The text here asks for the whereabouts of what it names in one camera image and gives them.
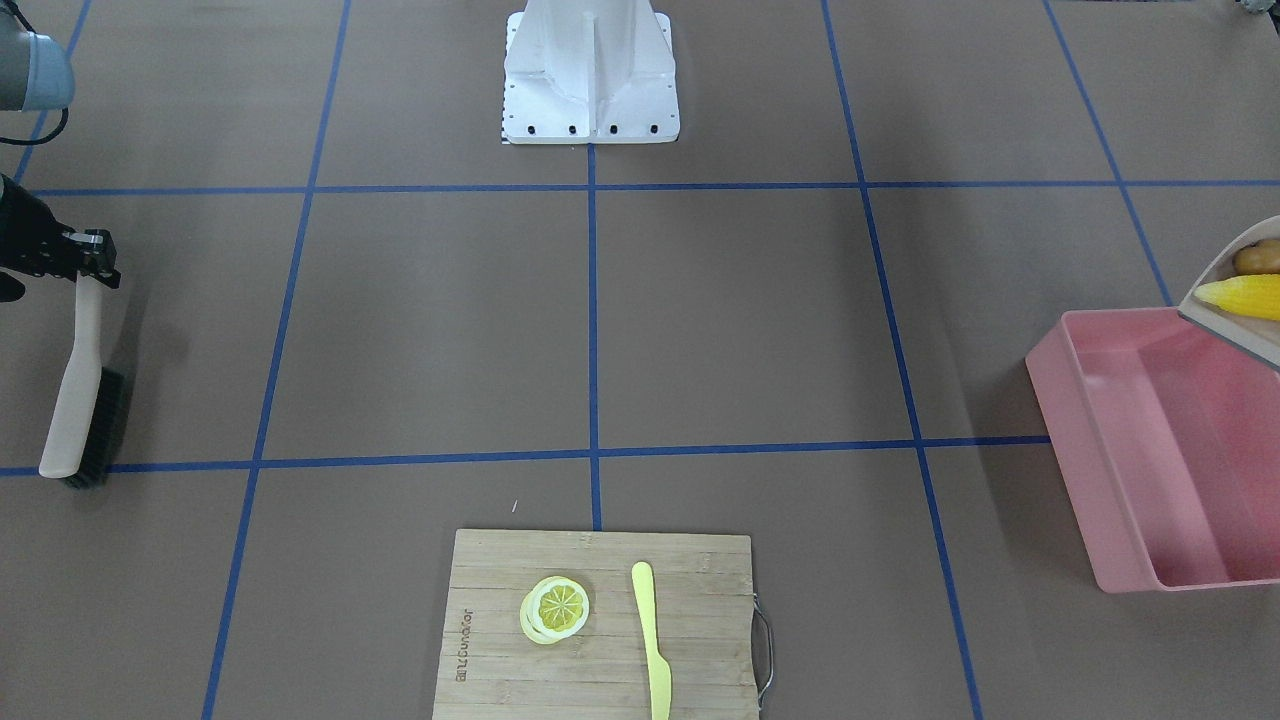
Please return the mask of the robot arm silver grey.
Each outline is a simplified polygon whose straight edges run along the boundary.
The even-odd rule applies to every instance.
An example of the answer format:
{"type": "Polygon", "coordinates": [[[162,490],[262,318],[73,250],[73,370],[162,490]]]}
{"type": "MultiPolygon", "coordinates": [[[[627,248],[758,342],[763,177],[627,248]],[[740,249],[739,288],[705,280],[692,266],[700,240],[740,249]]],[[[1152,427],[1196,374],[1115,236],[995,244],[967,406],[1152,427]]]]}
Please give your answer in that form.
{"type": "Polygon", "coordinates": [[[76,96],[76,77],[67,50],[40,33],[17,1],[1,9],[1,105],[4,111],[58,111],[52,129],[35,137],[3,137],[4,146],[32,149],[64,132],[76,96]]]}

